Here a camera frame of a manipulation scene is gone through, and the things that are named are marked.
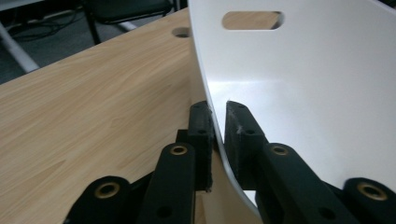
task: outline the white plastic panel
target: white plastic panel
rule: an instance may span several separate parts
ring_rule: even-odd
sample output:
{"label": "white plastic panel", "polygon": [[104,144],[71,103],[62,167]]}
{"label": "white plastic panel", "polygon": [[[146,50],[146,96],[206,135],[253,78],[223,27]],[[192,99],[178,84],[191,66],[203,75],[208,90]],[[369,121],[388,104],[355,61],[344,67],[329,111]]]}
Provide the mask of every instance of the white plastic panel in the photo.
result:
{"label": "white plastic panel", "polygon": [[[206,95],[224,135],[228,100],[323,180],[396,190],[396,10],[375,0],[190,1]],[[280,11],[269,31],[222,27],[230,11]]]}

